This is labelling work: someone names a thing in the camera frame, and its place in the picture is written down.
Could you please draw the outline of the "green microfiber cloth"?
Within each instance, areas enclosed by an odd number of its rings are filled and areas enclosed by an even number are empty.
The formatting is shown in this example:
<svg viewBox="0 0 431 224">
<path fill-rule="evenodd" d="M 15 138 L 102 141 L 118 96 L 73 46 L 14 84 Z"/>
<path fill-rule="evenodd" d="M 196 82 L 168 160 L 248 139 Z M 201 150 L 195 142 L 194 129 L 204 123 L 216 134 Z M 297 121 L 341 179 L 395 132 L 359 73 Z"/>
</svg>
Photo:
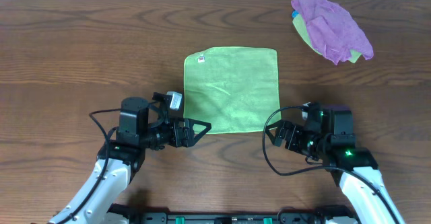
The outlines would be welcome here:
<svg viewBox="0 0 431 224">
<path fill-rule="evenodd" d="M 184 62 L 186 118 L 211 123 L 211 134 L 252 133 L 280 120 L 277 51 L 212 47 Z"/>
</svg>

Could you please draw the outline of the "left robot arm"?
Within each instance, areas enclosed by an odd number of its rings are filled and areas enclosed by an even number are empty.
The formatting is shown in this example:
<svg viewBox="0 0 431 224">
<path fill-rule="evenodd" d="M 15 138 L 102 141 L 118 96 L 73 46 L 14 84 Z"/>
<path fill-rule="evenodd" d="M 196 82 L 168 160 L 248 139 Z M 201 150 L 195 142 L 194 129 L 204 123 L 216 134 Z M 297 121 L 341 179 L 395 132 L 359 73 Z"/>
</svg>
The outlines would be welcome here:
<svg viewBox="0 0 431 224">
<path fill-rule="evenodd" d="M 94 169 L 77 194 L 50 223 L 143 223 L 140 213 L 115 204 L 140 170 L 145 152 L 165 146 L 192 147 L 211 130 L 211 124 L 171 117 L 182 96 L 170 91 L 155 93 L 152 101 L 130 97 L 121 102 L 118 126 L 104 131 Z"/>
</svg>

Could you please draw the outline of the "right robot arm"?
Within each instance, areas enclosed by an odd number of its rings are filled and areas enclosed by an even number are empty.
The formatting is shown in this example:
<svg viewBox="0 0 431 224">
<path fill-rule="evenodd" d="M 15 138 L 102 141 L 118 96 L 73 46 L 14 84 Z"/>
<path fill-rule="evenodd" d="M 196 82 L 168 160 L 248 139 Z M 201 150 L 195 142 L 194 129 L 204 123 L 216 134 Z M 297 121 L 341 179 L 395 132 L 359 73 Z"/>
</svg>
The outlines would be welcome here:
<svg viewBox="0 0 431 224">
<path fill-rule="evenodd" d="M 353 211 L 345 206 L 319 208 L 306 223 L 403 223 L 375 158 L 367 148 L 356 145 L 351 110 L 318 102 L 297 109 L 303 125 L 267 119 L 263 139 L 305 156 L 308 167 L 303 172 L 329 172 L 353 207 Z"/>
</svg>

